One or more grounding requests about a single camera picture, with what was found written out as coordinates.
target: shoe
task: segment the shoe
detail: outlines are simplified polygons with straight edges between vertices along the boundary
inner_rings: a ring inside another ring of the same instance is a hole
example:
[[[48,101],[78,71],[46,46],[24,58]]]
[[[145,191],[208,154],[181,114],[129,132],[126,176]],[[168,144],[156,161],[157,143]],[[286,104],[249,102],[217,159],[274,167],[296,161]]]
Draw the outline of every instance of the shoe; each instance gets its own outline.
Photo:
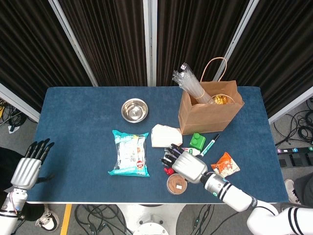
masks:
[[[289,201],[291,203],[295,203],[295,204],[301,205],[301,202],[300,202],[300,200],[298,198],[298,195],[297,195],[297,193],[295,192],[295,189],[294,189],[294,182],[291,179],[286,179],[285,180],[285,186],[286,186],[286,190],[287,190],[287,193],[288,193]]]
[[[37,219],[35,225],[48,232],[53,232],[59,227],[59,224],[60,220],[57,214],[49,210],[47,204],[45,204],[44,214],[39,219]]]

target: green toy block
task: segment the green toy block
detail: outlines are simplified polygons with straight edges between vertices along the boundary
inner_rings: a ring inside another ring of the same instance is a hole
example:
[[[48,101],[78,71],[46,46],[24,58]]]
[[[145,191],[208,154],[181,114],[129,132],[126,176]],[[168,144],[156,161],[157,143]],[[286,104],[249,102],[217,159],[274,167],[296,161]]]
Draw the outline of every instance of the green toy block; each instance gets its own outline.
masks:
[[[202,150],[205,143],[205,137],[199,133],[194,133],[190,141],[190,147],[196,148],[197,150]]]

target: blue tablecloth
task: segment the blue tablecloth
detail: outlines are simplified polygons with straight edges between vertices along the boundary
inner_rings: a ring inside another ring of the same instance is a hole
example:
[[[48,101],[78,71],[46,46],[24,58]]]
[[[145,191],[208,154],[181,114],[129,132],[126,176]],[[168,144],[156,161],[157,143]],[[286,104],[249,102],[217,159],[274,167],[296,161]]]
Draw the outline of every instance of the blue tablecloth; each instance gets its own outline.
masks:
[[[269,129],[260,89],[238,87],[245,105],[226,127],[203,160],[216,163],[228,152],[240,171],[227,179],[238,188],[266,202],[288,200],[282,173]],[[29,191],[30,202],[81,203],[219,203],[202,184],[188,183],[185,193],[167,191],[168,176],[159,161],[162,148],[152,148],[147,138],[150,177],[110,176],[116,162],[112,130],[131,134],[151,132],[156,124],[179,127],[179,87],[55,87],[48,89],[37,141],[55,142],[40,176],[55,177]],[[130,98],[143,99],[149,113],[140,123],[129,123],[121,115]],[[204,134],[205,145],[216,133]],[[191,136],[183,137],[183,146]]]

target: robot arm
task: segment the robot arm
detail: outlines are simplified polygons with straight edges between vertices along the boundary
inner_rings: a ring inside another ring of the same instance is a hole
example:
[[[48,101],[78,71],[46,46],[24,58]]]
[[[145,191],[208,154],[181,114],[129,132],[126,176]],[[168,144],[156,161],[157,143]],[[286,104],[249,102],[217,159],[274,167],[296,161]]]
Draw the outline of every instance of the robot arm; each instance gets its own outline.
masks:
[[[51,143],[46,146],[49,141],[50,139],[32,143],[25,157],[19,161],[11,180],[14,189],[8,193],[0,209],[1,234],[10,235],[14,230],[28,197],[27,190],[36,184],[41,165],[50,148],[54,145],[54,143]]]
[[[215,172],[208,172],[206,164],[187,151],[172,145],[177,159],[174,171],[191,183],[202,182],[204,188],[237,212],[252,209],[247,226],[254,235],[313,235],[313,209],[288,208],[281,213],[269,203],[260,201],[233,186]]]

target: black curtain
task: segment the black curtain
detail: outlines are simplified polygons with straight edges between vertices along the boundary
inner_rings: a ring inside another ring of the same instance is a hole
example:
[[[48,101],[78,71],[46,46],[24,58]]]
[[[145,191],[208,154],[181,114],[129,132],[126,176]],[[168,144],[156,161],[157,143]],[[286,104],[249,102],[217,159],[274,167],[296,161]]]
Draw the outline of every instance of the black curtain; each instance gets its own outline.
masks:
[[[0,1],[0,83],[37,111],[47,88],[90,86],[48,1]]]
[[[226,53],[247,4],[248,0],[159,0],[156,84],[174,85],[173,70],[183,62],[200,79],[208,61]],[[210,64],[204,80],[214,78],[220,63]]]
[[[313,86],[313,2],[258,3],[223,80],[261,88],[268,116]]]
[[[142,0],[59,0],[99,86],[146,86]]]

